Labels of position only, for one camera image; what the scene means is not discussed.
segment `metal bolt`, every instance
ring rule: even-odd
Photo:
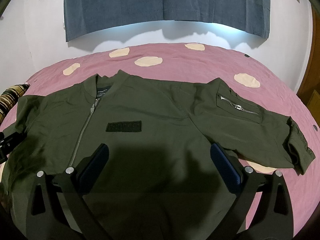
[[[278,177],[281,177],[281,176],[282,176],[282,172],[281,172],[281,171],[276,171],[276,175],[277,175]]]
[[[251,168],[250,166],[246,166],[244,168],[244,170],[247,172],[247,173],[253,173],[253,168]]]
[[[38,171],[37,176],[40,178],[40,177],[42,177],[42,176],[43,176],[43,174],[44,174],[44,172],[43,172],[43,171]]]
[[[66,173],[71,174],[75,171],[75,169],[73,167],[68,167],[66,168]]]

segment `jacket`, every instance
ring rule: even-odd
[[[25,233],[35,174],[63,172],[108,145],[109,161],[84,197],[115,239],[206,239],[235,196],[210,159],[218,142],[230,155],[306,172],[315,158],[295,121],[207,84],[94,75],[47,95],[19,99],[4,130],[27,137],[10,154],[3,185]]]

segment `polka dot bedsheet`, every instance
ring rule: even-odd
[[[320,200],[320,130],[308,109],[295,93],[268,68],[246,54],[199,43],[146,44],[67,59],[46,67],[27,82],[27,94],[48,95],[80,83],[89,76],[113,76],[119,69],[143,78],[207,83],[222,78],[241,97],[264,108],[291,116],[305,135],[316,159],[305,175],[294,169],[279,169],[286,180],[292,201],[294,234],[307,222]],[[15,121],[17,106],[4,119],[0,131]],[[259,172],[273,172],[272,167],[242,161]],[[250,225],[259,203],[257,194],[247,215]]]

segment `jacket collar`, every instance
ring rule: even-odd
[[[87,78],[84,82],[84,89],[88,92],[89,95],[96,98],[97,97],[97,87],[102,88],[108,85],[111,85],[110,90],[107,94],[112,94],[118,90],[118,88],[123,84],[123,82],[129,77],[130,75],[122,70],[119,70],[117,74],[113,75],[112,77],[107,76],[99,76],[95,74],[89,78]]]

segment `ribbed cuff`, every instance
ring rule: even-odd
[[[300,131],[297,123],[290,117],[290,135],[288,140],[289,152],[292,156],[292,163],[301,174],[305,174],[310,163],[316,158],[313,151]]]

